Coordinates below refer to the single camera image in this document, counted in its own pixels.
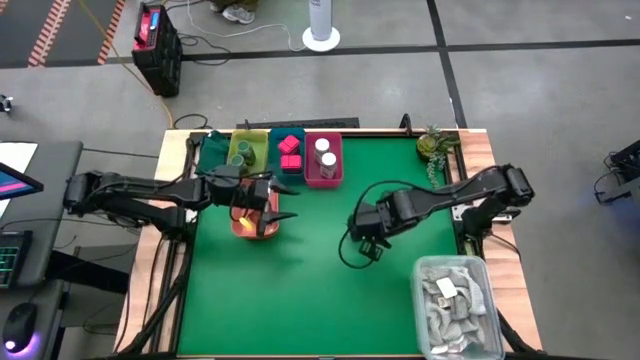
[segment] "computer monitor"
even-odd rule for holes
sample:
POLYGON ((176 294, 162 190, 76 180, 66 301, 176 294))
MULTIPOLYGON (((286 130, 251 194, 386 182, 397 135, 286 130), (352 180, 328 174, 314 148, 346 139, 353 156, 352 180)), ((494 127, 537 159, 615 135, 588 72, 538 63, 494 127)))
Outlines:
POLYGON ((40 182, 0 163, 0 200, 40 192, 44 185, 40 182))

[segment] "computer mouse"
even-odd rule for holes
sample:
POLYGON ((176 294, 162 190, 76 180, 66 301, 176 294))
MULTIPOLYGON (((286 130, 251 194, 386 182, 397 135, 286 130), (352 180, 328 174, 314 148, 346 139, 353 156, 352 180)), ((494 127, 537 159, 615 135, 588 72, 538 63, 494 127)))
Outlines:
POLYGON ((2 330, 2 341, 7 351, 17 353, 29 345, 37 314, 38 308, 32 303, 22 303, 11 310, 2 330))

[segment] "keyboard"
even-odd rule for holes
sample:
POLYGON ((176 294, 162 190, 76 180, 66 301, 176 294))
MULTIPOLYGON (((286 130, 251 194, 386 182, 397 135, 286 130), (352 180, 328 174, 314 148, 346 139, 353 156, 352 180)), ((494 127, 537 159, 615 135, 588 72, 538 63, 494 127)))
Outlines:
POLYGON ((14 287, 31 245, 31 231, 0 233, 0 289, 14 287))

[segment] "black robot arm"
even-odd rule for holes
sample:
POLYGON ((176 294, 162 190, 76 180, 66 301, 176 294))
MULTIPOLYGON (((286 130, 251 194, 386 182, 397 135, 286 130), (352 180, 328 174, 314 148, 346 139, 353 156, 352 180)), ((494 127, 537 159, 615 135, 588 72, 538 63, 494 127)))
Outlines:
POLYGON ((110 220, 126 226, 153 224, 176 239, 186 230, 186 210, 200 211, 209 205, 235 206, 261 212, 258 236, 266 225, 293 217, 274 213, 268 206, 271 192, 295 195, 275 176, 241 176, 235 166, 221 165, 194 179, 161 181, 90 172, 69 179, 64 206, 70 215, 104 212, 110 220), (139 200, 160 200, 176 207, 159 208, 139 200))
POLYGON ((383 195, 375 205, 361 203, 349 217, 349 233, 362 241, 360 253, 379 260, 387 238, 407 231, 434 211, 486 198, 462 214, 467 236, 482 238, 491 230, 492 219, 511 206, 529 204, 534 196, 526 176, 511 165, 492 166, 476 176, 452 185, 428 190, 417 186, 383 195))

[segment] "wooden table frame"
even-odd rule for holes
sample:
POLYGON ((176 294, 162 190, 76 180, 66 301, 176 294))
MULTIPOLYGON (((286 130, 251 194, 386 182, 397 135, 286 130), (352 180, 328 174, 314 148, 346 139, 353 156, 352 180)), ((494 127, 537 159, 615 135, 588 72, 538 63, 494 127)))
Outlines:
MULTIPOLYGON (((223 134, 230 134, 233 130, 218 130, 223 134)), ((307 132, 337 131, 349 137, 399 137, 408 136, 405 129, 306 129, 307 132)), ((486 130, 483 129, 446 129, 446 132, 458 134, 460 146, 455 154, 449 156, 447 166, 449 171, 445 171, 447 182, 456 182, 461 177, 473 176, 480 170, 494 165, 493 152, 489 143, 486 130)), ((185 141, 192 134, 206 134, 208 130, 168 130, 165 132, 160 157, 156 168, 155 178, 161 180, 171 180, 180 175, 186 159, 185 141)), ((414 129, 413 137, 419 136, 425 129, 414 129)), ((166 202, 151 202, 160 207, 173 206, 166 202)), ((515 244, 513 231, 510 225, 494 224, 493 232, 515 244)), ((156 268, 151 273, 152 262, 160 233, 152 226, 147 226, 142 230, 136 259, 131 272, 130 287, 130 309, 129 319, 125 321, 125 302, 118 329, 119 339, 127 323, 126 332, 119 349, 125 348, 135 335, 142 329, 145 308, 148 306, 148 314, 151 314, 158 303, 161 291, 166 291, 170 281, 175 279, 185 252, 185 245, 167 246, 167 242, 162 244, 156 268), (171 273, 171 277, 165 277, 165 273, 171 273), (147 301, 149 290, 149 280, 153 281, 151 297, 147 301)), ((541 349, 540 338, 536 322, 531 309, 527 286, 520 266, 517 254, 511 249, 490 239, 484 242, 484 254, 489 268, 489 275, 496 304, 511 326, 516 330, 522 339, 536 349, 541 349)), ((166 312, 160 331, 156 331, 154 337, 145 347, 144 352, 175 352, 182 318, 182 308, 186 290, 182 292, 171 304, 166 312)))

